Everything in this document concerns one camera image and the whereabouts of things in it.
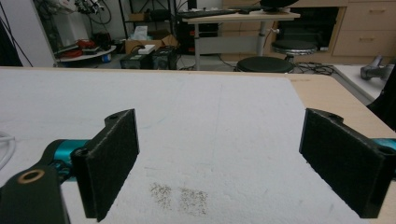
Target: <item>floor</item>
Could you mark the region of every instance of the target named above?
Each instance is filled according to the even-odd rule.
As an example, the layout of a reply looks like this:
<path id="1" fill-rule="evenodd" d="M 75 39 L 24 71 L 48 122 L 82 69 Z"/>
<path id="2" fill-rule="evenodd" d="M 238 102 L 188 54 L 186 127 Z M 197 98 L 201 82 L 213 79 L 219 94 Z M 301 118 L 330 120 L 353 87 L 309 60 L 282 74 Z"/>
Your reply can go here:
<path id="1" fill-rule="evenodd" d="M 120 59 L 124 57 L 123 54 L 112 54 L 111 62 L 103 63 L 101 57 L 75 62 L 75 63 L 60 63 L 61 67 L 83 67 L 83 68 L 99 68 L 99 69 L 121 69 Z M 194 70 L 195 58 L 194 55 L 179 55 L 177 59 L 178 70 Z M 216 72 L 233 72 L 236 62 L 224 62 L 219 55 L 201 56 L 201 70 L 216 71 Z M 358 92 L 348 82 L 346 82 L 331 64 L 318 63 L 299 63 L 294 69 L 293 73 L 297 74 L 312 74 L 324 75 L 335 78 L 341 85 L 349 90 L 358 100 L 364 105 L 370 104 L 372 101 L 367 99 L 364 95 Z"/>

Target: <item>wooden drawer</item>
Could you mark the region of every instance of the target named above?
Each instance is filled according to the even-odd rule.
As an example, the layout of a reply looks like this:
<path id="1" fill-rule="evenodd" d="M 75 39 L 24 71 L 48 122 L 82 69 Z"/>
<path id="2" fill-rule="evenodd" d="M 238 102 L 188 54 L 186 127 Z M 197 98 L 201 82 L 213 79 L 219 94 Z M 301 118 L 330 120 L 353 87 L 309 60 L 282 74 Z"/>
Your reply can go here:
<path id="1" fill-rule="evenodd" d="M 341 31 L 334 56 L 396 56 L 396 31 Z"/>
<path id="2" fill-rule="evenodd" d="M 342 30 L 396 30 L 396 2 L 350 3 Z"/>

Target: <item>table leg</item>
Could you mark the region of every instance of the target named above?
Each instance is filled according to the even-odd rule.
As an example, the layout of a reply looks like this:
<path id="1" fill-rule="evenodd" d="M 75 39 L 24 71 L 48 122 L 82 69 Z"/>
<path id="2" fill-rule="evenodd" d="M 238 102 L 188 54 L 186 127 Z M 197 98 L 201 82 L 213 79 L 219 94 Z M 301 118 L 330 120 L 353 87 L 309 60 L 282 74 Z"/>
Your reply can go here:
<path id="1" fill-rule="evenodd" d="M 260 32 L 259 38 L 257 40 L 257 55 L 262 56 L 262 49 L 264 47 L 265 42 L 265 21 L 260 23 Z"/>
<path id="2" fill-rule="evenodd" d="M 199 24 L 194 24 L 195 31 L 194 31 L 194 45 L 195 45 L 195 70 L 199 71 L 201 66 L 200 66 L 200 60 L 199 60 Z"/>

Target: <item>white table surface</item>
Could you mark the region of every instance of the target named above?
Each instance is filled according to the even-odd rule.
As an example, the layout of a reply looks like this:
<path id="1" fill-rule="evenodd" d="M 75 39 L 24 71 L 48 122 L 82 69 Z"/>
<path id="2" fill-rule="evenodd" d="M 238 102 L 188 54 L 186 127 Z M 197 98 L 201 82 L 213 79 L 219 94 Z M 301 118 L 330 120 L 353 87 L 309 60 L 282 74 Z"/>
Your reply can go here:
<path id="1" fill-rule="evenodd" d="M 102 223 L 367 223 L 299 153 L 304 106 L 288 79 L 2 69 L 0 95 L 0 130 L 17 139 L 0 186 L 51 141 L 136 109 L 141 153 Z M 77 184 L 62 189 L 72 223 L 95 223 Z"/>

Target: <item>shelf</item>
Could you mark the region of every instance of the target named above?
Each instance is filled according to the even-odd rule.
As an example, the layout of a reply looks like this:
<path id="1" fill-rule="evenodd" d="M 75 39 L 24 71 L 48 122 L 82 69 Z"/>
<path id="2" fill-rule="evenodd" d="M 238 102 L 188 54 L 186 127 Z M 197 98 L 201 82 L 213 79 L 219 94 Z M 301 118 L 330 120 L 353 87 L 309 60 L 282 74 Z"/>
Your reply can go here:
<path id="1" fill-rule="evenodd" d="M 145 6 L 148 4 L 148 2 L 152 3 L 151 9 L 155 9 L 154 2 L 160 3 L 158 0 L 141 0 L 141 1 L 145 2 L 145 4 L 139 10 L 139 12 L 142 11 L 145 8 Z M 134 11 L 134 7 L 133 7 L 132 2 L 133 2 L 132 0 L 129 0 L 130 13 L 136 12 L 136 11 Z M 167 2 L 167 9 L 170 10 L 171 14 L 172 14 L 172 12 L 175 13 L 176 12 L 176 0 L 166 0 L 166 2 Z M 177 23 L 174 21 L 175 17 L 172 17 L 172 15 L 171 15 L 171 19 L 168 20 L 168 21 L 127 21 L 127 20 L 125 20 L 125 16 L 124 16 L 124 13 L 123 13 L 123 7 L 122 7 L 121 0 L 119 0 L 119 5 L 120 5 L 120 14 L 121 14 L 121 18 L 122 18 L 122 25 L 123 25 L 123 28 L 124 28 L 125 38 L 128 38 L 128 30 L 127 30 L 127 27 L 125 25 L 126 23 L 132 23 L 134 25 L 134 28 L 136 27 L 136 25 L 135 25 L 136 23 L 142 23 L 142 22 L 155 23 L 156 28 L 157 28 L 157 22 L 169 22 L 170 23 L 169 24 L 170 32 L 172 34 L 174 33 L 174 30 L 175 30 L 174 29 L 174 25 L 177 24 Z"/>

